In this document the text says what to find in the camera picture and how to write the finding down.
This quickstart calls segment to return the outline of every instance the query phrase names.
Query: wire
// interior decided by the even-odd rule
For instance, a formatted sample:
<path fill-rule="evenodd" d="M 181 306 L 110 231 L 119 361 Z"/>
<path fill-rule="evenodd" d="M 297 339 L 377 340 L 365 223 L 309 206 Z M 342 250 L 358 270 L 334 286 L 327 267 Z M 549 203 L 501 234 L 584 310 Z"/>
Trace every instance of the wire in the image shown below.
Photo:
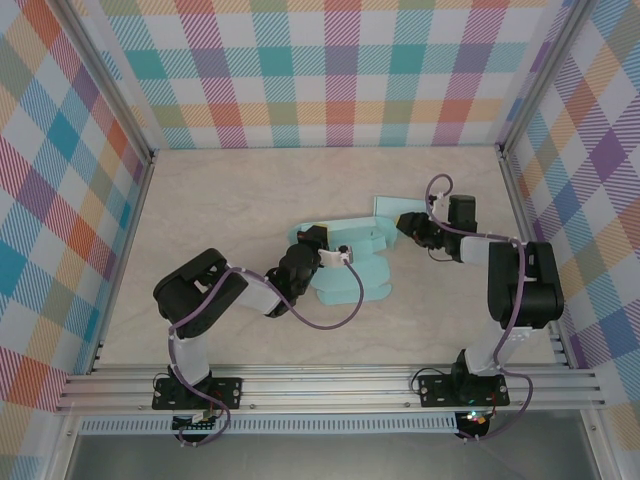
<path fill-rule="evenodd" d="M 156 380 L 158 379 L 158 377 L 159 377 L 160 375 L 164 375 L 164 376 L 166 376 L 166 377 L 169 377 L 169 378 L 170 378 L 170 375 L 169 375 L 168 373 L 164 373 L 164 372 L 156 373 L 155 377 L 153 377 L 153 380 L 151 381 L 151 383 L 152 383 L 152 385 L 153 385 L 153 391 L 154 391 L 154 392 L 155 392 L 155 390 L 156 390 Z"/>
<path fill-rule="evenodd" d="M 451 178 L 450 175 L 447 175 L 446 173 L 439 173 L 438 175 L 436 175 L 435 177 L 433 177 L 431 179 L 431 181 L 428 183 L 427 185 L 427 190 L 425 192 L 425 204 L 426 204 L 426 208 L 427 208 L 427 214 L 429 214 L 429 217 L 431 218 L 431 220 L 438 225 L 441 229 L 446 230 L 448 232 L 451 233 L 455 233 L 458 235 L 463 235 L 463 236 L 467 236 L 467 237 L 479 237 L 479 238 L 488 238 L 491 240 L 498 240 L 501 242 L 509 242 L 513 245 L 516 246 L 516 248 L 518 249 L 518 256 L 519 256 L 519 266 L 518 266 L 518 286 L 516 288 L 516 297 L 515 297 L 515 301 L 514 301 L 514 305 L 513 305 L 513 311 L 511 312 L 511 318 L 509 319 L 509 323 L 507 324 L 507 328 L 505 328 L 504 333 L 502 334 L 502 337 L 500 338 L 500 340 L 498 341 L 498 344 L 496 345 L 495 350 L 493 351 L 493 362 L 496 364 L 496 367 L 498 368 L 498 370 L 500 371 L 500 373 L 502 373 L 503 375 L 506 375 L 508 377 L 515 377 L 515 378 L 522 378 L 524 379 L 527 384 L 528 384 L 528 393 L 527 393 L 527 398 L 525 399 L 524 403 L 522 404 L 522 407 L 520 408 L 520 410 L 518 410 L 518 412 L 515 414 L 515 416 L 513 417 L 513 419 L 502 425 L 501 427 L 499 427 L 497 430 L 494 430 L 493 432 L 485 435 L 484 437 L 482 437 L 483 440 L 489 440 L 490 438 L 494 438 L 497 435 L 503 433 L 504 431 L 506 431 L 507 429 L 511 428 L 524 414 L 524 412 L 527 410 L 527 408 L 529 407 L 529 404 L 531 403 L 531 398 L 533 397 L 533 382 L 531 381 L 531 378 L 529 378 L 528 375 L 525 375 L 523 373 L 515 373 L 515 372 L 510 372 L 508 370 L 505 370 L 502 365 L 500 365 L 499 359 L 498 359 L 498 354 L 500 353 L 500 350 L 502 350 L 502 347 L 504 346 L 504 344 L 507 342 L 507 339 L 509 338 L 509 335 L 511 334 L 511 331 L 513 330 L 513 327 L 516 324 L 516 321 L 518 319 L 518 314 L 520 313 L 520 306 L 522 305 L 522 295 L 524 292 L 524 282 L 525 282 L 525 253 L 524 253 L 524 246 L 522 245 L 522 242 L 520 240 L 518 240 L 517 238 L 513 237 L 505 237 L 503 235 L 495 235 L 495 234 L 491 234 L 491 233 L 474 233 L 474 232 L 465 232 L 463 230 L 458 230 L 456 228 L 453 228 L 449 225 L 446 225 L 445 223 L 441 222 L 438 217 L 436 217 L 433 213 L 433 210 L 431 208 L 431 205 L 429 204 L 429 198 L 431 195 L 431 188 L 433 187 L 433 184 L 438 181 L 439 179 L 444 178 L 449 182 L 449 188 L 447 189 L 447 191 L 443 194 L 443 197 L 446 197 L 447 195 L 449 195 L 452 191 L 453 191 L 453 179 Z M 464 437 L 467 438 L 474 438 L 471 435 L 465 434 L 464 432 L 460 432 L 461 435 L 463 435 Z"/>
<path fill-rule="evenodd" d="M 420 395 L 419 392 L 416 392 L 413 389 L 413 382 L 416 381 L 416 378 L 418 378 L 418 375 L 420 375 L 420 372 L 424 372 L 425 370 L 433 370 L 434 372 L 438 372 L 440 375 L 445 375 L 445 373 L 441 370 L 438 370 L 437 368 L 431 368 L 431 367 L 424 367 L 421 368 L 420 370 L 418 370 L 414 375 L 413 378 L 411 379 L 411 381 L 409 382 L 409 390 L 411 390 L 412 393 L 415 393 L 416 395 Z"/>
<path fill-rule="evenodd" d="M 431 249 L 427 249 L 427 254 L 429 255 L 429 258 L 431 258 L 431 260 L 434 260 L 436 262 L 453 262 L 453 258 L 436 258 L 431 254 Z"/>
<path fill-rule="evenodd" d="M 216 405 L 218 408 L 220 408 L 222 410 L 222 412 L 220 413 L 220 416 L 222 416 L 222 413 L 225 413 L 226 417 L 227 417 L 225 422 L 224 422 L 224 425 L 222 426 L 222 428 L 220 430 L 218 430 L 215 433 L 212 433 L 212 434 L 208 435 L 205 439 L 203 439 L 200 442 L 187 442 L 182 437 L 182 431 L 179 430 L 178 431 L 178 438 L 182 442 L 183 446 L 184 445 L 188 445 L 188 446 L 191 446 L 191 447 L 197 447 L 199 445 L 205 445 L 207 443 L 213 442 L 217 438 L 220 438 L 220 436 L 225 432 L 225 430 L 227 430 L 227 428 L 229 428 L 229 425 L 231 424 L 231 411 L 229 410 L 229 407 L 227 407 L 220 400 L 217 400 L 217 399 L 211 397 L 210 395 L 207 395 L 206 393 L 201 392 L 200 390 L 198 390 L 195 387 L 193 387 L 191 384 L 189 384 L 189 382 L 187 382 L 187 380 L 184 378 L 184 375 L 182 375 L 182 372 L 180 371 L 180 368 L 178 368 L 178 362 L 176 360 L 176 353 L 175 353 L 175 346 L 174 346 L 174 339 L 175 339 L 176 332 L 177 332 L 178 328 L 183 327 L 184 325 L 186 325 L 187 323 L 192 321 L 194 318 L 196 318 L 198 315 L 200 315 L 204 311 L 205 308 L 207 308 L 207 306 L 213 301 L 213 299 L 215 298 L 216 294 L 218 293 L 218 291 L 220 290 L 220 288 L 222 287 L 224 282 L 229 278 L 229 276 L 231 274 L 233 274 L 233 273 L 242 273 L 242 274 L 247 275 L 249 277 L 255 278 L 256 280 L 264 283 L 269 288 L 271 288 L 271 290 L 273 290 L 273 292 L 278 296 L 278 298 L 282 301 L 282 303 L 285 304 L 285 306 L 289 309 L 289 311 L 291 313 L 293 313 L 293 315 L 298 320 L 300 320 L 302 323 L 304 323 L 305 325 L 308 325 L 311 328 L 315 328 L 316 330 L 335 330 L 336 328 L 340 328 L 340 327 L 346 325 L 347 323 L 349 323 L 353 319 L 353 317 L 356 316 L 356 314 L 360 310 L 360 307 L 362 307 L 362 303 L 364 302 L 364 285 L 362 284 L 362 280 L 360 279 L 360 276 L 355 271 L 355 269 L 351 266 L 351 263 L 349 263 L 348 260 L 343 260 L 343 262 L 344 262 L 345 266 L 351 271 L 351 273 L 355 277 L 356 282 L 358 282 L 358 288 L 360 289 L 360 296 L 358 298 L 358 303 L 356 304 L 355 308 L 353 309 L 353 312 L 351 312 L 351 314 L 347 318 L 345 318 L 344 320 L 342 320 L 342 321 L 340 321 L 338 323 L 335 323 L 333 325 L 316 325 L 315 323 L 310 322 L 309 320 L 304 318 L 302 315 L 300 315 L 296 311 L 295 308 L 293 308 L 293 305 L 291 305 L 289 303 L 289 300 L 287 300 L 286 297 L 282 293 L 280 293 L 280 290 L 278 290 L 269 281 L 268 278 L 260 275 L 259 273 L 252 272 L 251 270 L 247 270 L 246 268 L 231 267 L 231 268 L 227 269 L 222 274 L 222 276 L 220 277 L 220 280 L 218 280 L 216 282 L 216 284 L 211 289 L 211 291 L 206 296 L 206 298 L 202 301 L 202 303 L 200 305 L 198 305 L 198 307 L 193 312 L 191 312 L 189 315 L 184 317 L 182 320 L 179 320 L 178 322 L 174 323 L 173 325 L 171 325 L 169 327 L 169 342 L 168 342 L 169 343 L 169 345 L 168 345 L 169 346 L 169 358 L 171 358 L 171 366 L 173 368 L 173 373 L 176 375 L 176 378 L 191 393 L 199 396 L 200 398 L 203 398 L 203 399 L 207 400 L 209 403 L 211 403 L 213 405 Z"/>
<path fill-rule="evenodd" d="M 491 410 L 491 418 L 496 416 L 496 407 L 497 407 L 497 401 L 496 401 L 496 394 L 491 392 L 491 403 L 493 403 L 493 409 Z"/>

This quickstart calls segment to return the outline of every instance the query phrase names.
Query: light blue object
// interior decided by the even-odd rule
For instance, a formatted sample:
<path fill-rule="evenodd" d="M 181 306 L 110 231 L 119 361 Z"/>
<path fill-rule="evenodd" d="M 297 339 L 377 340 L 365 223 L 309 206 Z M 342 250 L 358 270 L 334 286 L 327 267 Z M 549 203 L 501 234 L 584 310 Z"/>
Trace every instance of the light blue object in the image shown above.
<path fill-rule="evenodd" d="M 351 266 L 362 280 L 365 292 L 367 286 L 379 286 L 391 278 L 389 262 L 380 255 L 367 255 L 362 259 L 353 260 Z M 347 267 L 320 268 L 313 276 L 311 285 L 323 292 L 359 291 L 358 282 Z"/>
<path fill-rule="evenodd" d="M 394 228 L 395 222 L 403 213 L 426 211 L 427 207 L 424 204 L 424 199 L 416 200 L 413 198 L 380 196 L 373 199 L 373 214 L 378 217 L 391 219 L 391 221 L 394 222 Z"/>
<path fill-rule="evenodd" d="M 385 284 L 379 287 L 367 287 L 364 289 L 364 301 L 382 300 L 391 293 L 391 285 Z M 346 290 L 342 292 L 323 292 L 317 290 L 318 298 L 325 305 L 342 305 L 345 303 L 358 303 L 360 290 Z"/>
<path fill-rule="evenodd" d="M 379 252 L 392 248 L 398 238 L 398 230 L 393 220 L 384 217 L 362 217 L 323 222 L 301 223 L 289 231 L 289 243 L 297 243 L 299 230 L 306 232 L 313 225 L 325 225 L 329 230 L 329 248 L 335 250 L 340 245 L 351 245 L 361 253 Z"/>
<path fill-rule="evenodd" d="M 297 232 L 307 231 L 313 225 L 328 229 L 329 249 L 349 245 L 353 251 L 353 263 L 362 284 L 364 300 L 381 300 L 391 293 L 391 269 L 386 258 L 375 252 L 393 247 L 398 231 L 393 220 L 384 217 L 363 217 L 343 220 L 303 223 L 294 227 L 288 235 L 289 243 L 297 242 Z M 358 283 L 347 267 L 321 268 L 311 280 L 318 298 L 325 305 L 356 303 L 360 296 Z"/>

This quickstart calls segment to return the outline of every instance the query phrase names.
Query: plaid wallpaper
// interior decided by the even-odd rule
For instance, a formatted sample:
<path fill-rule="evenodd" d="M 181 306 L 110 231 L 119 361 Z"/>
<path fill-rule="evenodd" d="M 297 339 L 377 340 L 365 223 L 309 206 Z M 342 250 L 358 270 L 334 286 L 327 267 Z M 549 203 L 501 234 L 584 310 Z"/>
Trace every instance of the plaid wallpaper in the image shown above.
<path fill-rule="evenodd" d="M 98 19 L 74 3 L 117 78 L 111 54 L 124 52 L 137 81 L 119 82 L 124 96 L 152 142 L 153 123 L 156 144 L 169 148 L 493 144 L 525 50 L 545 33 L 538 20 L 558 5 L 99 1 L 117 38 L 111 51 Z M 152 118 L 142 118 L 136 88 Z"/>
<path fill-rule="evenodd" d="M 44 0 L 0 6 L 0 478 L 91 352 L 142 160 Z"/>
<path fill-rule="evenodd" d="M 536 234 L 556 252 L 564 326 L 580 365 L 600 373 L 614 405 L 619 459 L 637 468 L 639 26 L 639 0 L 600 1 L 512 152 Z"/>
<path fill-rule="evenodd" d="M 504 122 L 504 125 L 502 125 L 502 129 L 500 130 L 500 134 L 497 138 L 497 143 L 504 143 L 509 130 L 511 130 L 511 125 L 513 125 L 513 120 L 516 118 L 516 115 L 520 111 L 522 102 L 525 98 L 527 98 L 527 95 L 529 95 L 531 87 L 533 87 L 533 84 L 538 78 L 538 74 L 540 73 L 542 66 L 545 64 L 547 57 L 551 52 L 551 46 L 554 44 L 554 42 L 558 38 L 558 35 L 562 31 L 562 26 L 564 25 L 564 22 L 566 21 L 567 16 L 571 12 L 571 8 L 576 3 L 576 1 L 577 0 L 562 1 L 562 6 L 560 7 L 560 10 L 558 10 L 556 18 L 553 20 L 553 24 L 551 25 L 551 28 L 544 38 L 544 42 L 542 42 L 542 46 L 540 47 L 540 50 L 536 55 L 536 59 L 531 64 L 531 68 L 529 68 L 529 71 L 527 72 L 525 81 L 522 83 L 522 86 L 518 91 L 518 96 L 516 97 L 515 102 L 513 102 L 511 110 L 509 110 L 507 120 Z"/>

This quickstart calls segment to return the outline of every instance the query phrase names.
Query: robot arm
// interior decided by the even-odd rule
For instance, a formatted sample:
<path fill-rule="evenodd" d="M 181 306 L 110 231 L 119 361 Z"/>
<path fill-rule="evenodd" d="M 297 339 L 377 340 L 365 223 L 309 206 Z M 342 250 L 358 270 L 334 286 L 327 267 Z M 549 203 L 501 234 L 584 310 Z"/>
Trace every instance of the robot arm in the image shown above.
<path fill-rule="evenodd" d="M 326 227 L 313 226 L 305 232 L 298 232 L 297 239 L 298 243 L 287 249 L 278 266 L 265 275 L 265 279 L 291 306 L 295 306 L 297 298 L 304 295 L 318 268 L 342 266 L 344 258 L 352 261 L 349 247 L 329 251 Z M 210 248 L 163 278 L 153 292 L 160 315 L 172 325 L 181 321 L 204 304 L 211 289 L 230 268 L 222 254 Z M 207 385 L 202 382 L 207 383 L 211 377 L 205 333 L 233 304 L 252 308 L 272 318 L 289 309 L 265 282 L 242 271 L 228 274 L 213 300 L 193 320 L 175 330 L 175 364 L 187 383 L 198 390 L 207 390 Z M 170 376 L 174 375 L 172 370 L 169 368 Z"/>
<path fill-rule="evenodd" d="M 421 402 L 423 406 L 508 405 L 501 367 L 535 330 L 545 328 L 562 315 L 564 298 L 553 250 L 546 242 L 524 245 L 525 283 L 515 324 L 510 328 L 520 277 L 518 249 L 509 241 L 476 234 L 473 197 L 452 195 L 448 222 L 444 224 L 446 227 L 460 233 L 441 228 L 427 213 L 401 215 L 397 227 L 423 248 L 444 248 L 459 263 L 486 266 L 491 320 L 477 340 L 460 352 L 450 375 L 419 377 L 421 390 L 425 392 Z"/>

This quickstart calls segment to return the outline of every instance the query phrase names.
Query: black mounting plate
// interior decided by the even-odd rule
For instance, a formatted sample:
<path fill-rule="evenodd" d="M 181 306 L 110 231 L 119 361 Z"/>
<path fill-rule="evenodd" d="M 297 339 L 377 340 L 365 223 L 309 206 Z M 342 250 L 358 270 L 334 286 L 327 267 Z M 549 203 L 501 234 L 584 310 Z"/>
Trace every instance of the black mounting plate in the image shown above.
<path fill-rule="evenodd" d="M 420 405 L 423 407 L 506 407 L 509 405 L 509 391 L 503 375 L 486 378 L 489 391 L 495 396 L 495 403 L 492 397 L 482 396 L 472 399 L 469 403 L 462 403 L 455 394 L 451 375 L 420 375 L 418 377 L 418 393 L 420 393 Z"/>
<path fill-rule="evenodd" d="M 241 378 L 207 377 L 195 385 L 195 388 L 216 400 L 220 400 L 229 407 L 229 410 L 240 408 Z M 209 402 L 187 390 L 173 375 L 158 378 L 155 381 L 154 390 L 151 402 L 153 410 L 209 410 L 211 408 Z"/>

